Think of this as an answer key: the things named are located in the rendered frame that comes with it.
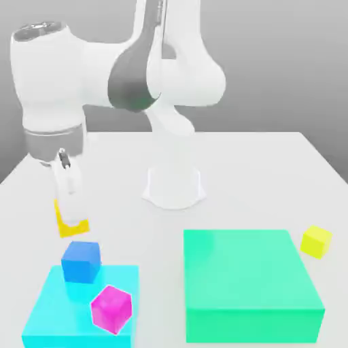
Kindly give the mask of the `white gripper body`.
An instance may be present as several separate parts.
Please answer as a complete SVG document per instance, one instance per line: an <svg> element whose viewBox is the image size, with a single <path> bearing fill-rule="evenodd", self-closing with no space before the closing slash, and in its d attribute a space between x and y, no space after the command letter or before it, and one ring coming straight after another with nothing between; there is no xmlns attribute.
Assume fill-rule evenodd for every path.
<svg viewBox="0 0 348 348"><path fill-rule="evenodd" d="M57 155L52 169L62 220L68 226L77 226L85 218L82 174L78 162L68 155Z"/></svg>

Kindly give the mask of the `large cyan box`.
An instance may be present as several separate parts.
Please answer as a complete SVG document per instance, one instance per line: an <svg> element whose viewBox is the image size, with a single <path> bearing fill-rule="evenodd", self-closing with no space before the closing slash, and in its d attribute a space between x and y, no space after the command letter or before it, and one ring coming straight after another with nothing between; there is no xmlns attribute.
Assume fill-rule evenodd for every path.
<svg viewBox="0 0 348 348"><path fill-rule="evenodd" d="M92 323L90 303L107 285L132 296L133 315L112 334ZM53 266L22 331L24 348L135 348L139 267L104 265L94 283L67 283Z"/></svg>

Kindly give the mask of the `small magenta cube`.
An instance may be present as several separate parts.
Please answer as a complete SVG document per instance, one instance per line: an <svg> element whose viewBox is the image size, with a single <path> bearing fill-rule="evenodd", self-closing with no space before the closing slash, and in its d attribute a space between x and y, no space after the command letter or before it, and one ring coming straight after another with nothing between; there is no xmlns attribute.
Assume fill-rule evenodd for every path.
<svg viewBox="0 0 348 348"><path fill-rule="evenodd" d="M90 303L95 326L117 335L133 314L131 294L107 285Z"/></svg>

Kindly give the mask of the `small yellow cube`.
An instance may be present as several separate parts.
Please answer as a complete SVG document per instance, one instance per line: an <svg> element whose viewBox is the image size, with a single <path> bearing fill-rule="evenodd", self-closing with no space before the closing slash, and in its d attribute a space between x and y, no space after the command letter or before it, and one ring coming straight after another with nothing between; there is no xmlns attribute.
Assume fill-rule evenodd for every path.
<svg viewBox="0 0 348 348"><path fill-rule="evenodd" d="M302 236L300 251L321 259L328 251L332 233L318 226L310 226Z"/></svg>

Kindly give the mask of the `small orange cube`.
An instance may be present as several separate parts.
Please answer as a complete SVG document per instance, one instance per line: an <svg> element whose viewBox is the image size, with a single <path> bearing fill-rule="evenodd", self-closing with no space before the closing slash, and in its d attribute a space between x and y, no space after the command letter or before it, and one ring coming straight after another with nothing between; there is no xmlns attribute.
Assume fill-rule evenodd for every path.
<svg viewBox="0 0 348 348"><path fill-rule="evenodd" d="M60 238L72 237L74 235L90 231L88 219L81 220L76 226L69 226L68 224L64 223L60 214L58 201L56 199L54 200L54 210Z"/></svg>

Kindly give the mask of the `large green box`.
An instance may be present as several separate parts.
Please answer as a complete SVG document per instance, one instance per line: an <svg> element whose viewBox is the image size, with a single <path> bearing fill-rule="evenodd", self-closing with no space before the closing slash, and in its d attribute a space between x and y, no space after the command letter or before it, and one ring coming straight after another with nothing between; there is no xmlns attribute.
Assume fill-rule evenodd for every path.
<svg viewBox="0 0 348 348"><path fill-rule="evenodd" d="M189 343L315 343L324 304L286 230L185 230Z"/></svg>

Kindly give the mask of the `small blue cube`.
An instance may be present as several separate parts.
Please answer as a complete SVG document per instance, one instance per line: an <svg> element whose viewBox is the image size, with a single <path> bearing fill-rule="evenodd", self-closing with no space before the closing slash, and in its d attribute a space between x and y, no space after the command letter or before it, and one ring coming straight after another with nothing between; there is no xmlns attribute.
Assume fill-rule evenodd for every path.
<svg viewBox="0 0 348 348"><path fill-rule="evenodd" d="M72 241L61 258L66 282L93 283L101 267L98 243Z"/></svg>

